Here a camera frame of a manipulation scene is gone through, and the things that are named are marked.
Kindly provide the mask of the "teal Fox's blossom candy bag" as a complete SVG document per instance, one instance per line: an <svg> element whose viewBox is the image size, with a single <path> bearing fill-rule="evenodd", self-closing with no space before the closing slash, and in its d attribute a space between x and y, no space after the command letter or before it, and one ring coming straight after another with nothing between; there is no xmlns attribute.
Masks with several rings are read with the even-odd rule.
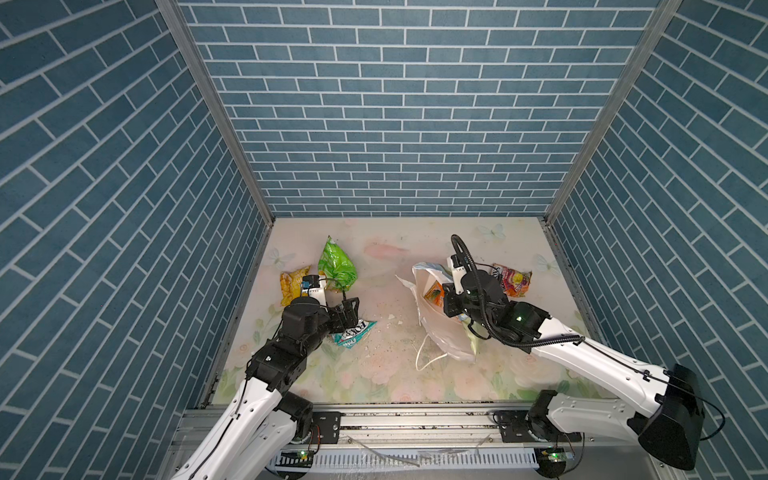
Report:
<svg viewBox="0 0 768 480"><path fill-rule="evenodd" d="M341 333L334 333L332 339L336 345L351 349L363 340L376 324L376 321L360 319L355 326L348 328Z"/></svg>

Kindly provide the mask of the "Fox's fruits candy bag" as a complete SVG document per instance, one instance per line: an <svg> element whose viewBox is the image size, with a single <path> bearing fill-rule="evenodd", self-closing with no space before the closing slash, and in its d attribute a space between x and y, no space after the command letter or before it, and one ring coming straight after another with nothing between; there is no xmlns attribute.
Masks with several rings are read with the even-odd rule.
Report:
<svg viewBox="0 0 768 480"><path fill-rule="evenodd" d="M492 267L508 297L522 298L526 295L533 276L531 271L520 271L500 264L493 264Z"/></svg>

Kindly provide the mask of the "green snack bag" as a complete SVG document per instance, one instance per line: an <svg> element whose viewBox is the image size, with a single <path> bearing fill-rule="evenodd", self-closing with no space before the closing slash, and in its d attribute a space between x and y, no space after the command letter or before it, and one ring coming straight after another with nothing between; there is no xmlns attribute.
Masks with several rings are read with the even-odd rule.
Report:
<svg viewBox="0 0 768 480"><path fill-rule="evenodd" d="M357 268L347 253L328 236L318 260L318 271L338 291L348 291L358 279Z"/></svg>

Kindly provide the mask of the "yellow snack bag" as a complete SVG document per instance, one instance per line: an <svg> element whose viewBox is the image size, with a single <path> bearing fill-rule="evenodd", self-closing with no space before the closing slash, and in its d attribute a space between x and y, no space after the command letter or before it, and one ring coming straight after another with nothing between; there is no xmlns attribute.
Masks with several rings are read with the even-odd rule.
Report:
<svg viewBox="0 0 768 480"><path fill-rule="evenodd" d="M303 278L310 273L311 266L307 265L288 272L280 273L279 283L281 289L281 305L288 306L294 299L300 296Z"/></svg>

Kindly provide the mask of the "green floral paper bag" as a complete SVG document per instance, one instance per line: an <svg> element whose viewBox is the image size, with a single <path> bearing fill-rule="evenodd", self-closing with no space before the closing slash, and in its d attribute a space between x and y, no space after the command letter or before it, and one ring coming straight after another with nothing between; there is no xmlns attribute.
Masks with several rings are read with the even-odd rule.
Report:
<svg viewBox="0 0 768 480"><path fill-rule="evenodd" d="M469 331L469 317L447 317L443 308L436 308L423 298L427 288L434 282L451 283L449 271L442 265L419 262L412 267L413 281L398 278L403 286L408 288L414 296L418 322L424 328L426 335L417 350L415 368L423 371L431 364L445 357L463 362L474 362L477 357L478 340ZM442 354L432 358L426 363L421 363L421 354L428 340L431 340Z"/></svg>

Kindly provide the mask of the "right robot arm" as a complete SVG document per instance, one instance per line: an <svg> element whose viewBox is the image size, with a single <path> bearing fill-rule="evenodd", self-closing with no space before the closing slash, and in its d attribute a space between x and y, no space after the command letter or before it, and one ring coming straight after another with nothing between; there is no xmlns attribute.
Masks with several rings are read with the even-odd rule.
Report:
<svg viewBox="0 0 768 480"><path fill-rule="evenodd" d="M569 434L624 440L664 464L694 469L705 419L696 374L645 363L591 340L545 310L507 298L499 281L483 271L461 272L443 284L443 311L468 316L499 343L557 363L608 390L588 400L543 390L526 415L531 434L554 442Z"/></svg>

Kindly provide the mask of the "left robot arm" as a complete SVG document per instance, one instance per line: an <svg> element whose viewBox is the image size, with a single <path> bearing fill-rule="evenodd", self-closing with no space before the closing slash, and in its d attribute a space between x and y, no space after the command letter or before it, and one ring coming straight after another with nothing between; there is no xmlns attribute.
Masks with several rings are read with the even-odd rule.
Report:
<svg viewBox="0 0 768 480"><path fill-rule="evenodd" d="M232 403L174 477L255 479L290 442L309 436L313 404L290 388L327 336L358 323L356 297L332 307L311 296L292 300L248 362Z"/></svg>

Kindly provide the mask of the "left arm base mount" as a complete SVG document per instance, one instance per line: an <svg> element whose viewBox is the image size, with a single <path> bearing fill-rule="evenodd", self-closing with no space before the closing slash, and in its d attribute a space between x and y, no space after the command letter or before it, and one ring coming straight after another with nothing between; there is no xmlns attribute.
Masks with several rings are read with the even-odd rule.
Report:
<svg viewBox="0 0 768 480"><path fill-rule="evenodd" d="M297 421L294 443L337 444L341 430L340 411L319 411L302 414Z"/></svg>

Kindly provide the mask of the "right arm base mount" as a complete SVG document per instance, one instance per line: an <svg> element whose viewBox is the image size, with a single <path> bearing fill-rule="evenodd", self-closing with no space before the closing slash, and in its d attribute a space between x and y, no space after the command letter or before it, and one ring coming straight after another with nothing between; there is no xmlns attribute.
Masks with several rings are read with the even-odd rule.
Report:
<svg viewBox="0 0 768 480"><path fill-rule="evenodd" d="M568 445L583 439L579 432L563 433L546 418L531 420L523 410L497 410L491 414L503 443L561 443Z"/></svg>

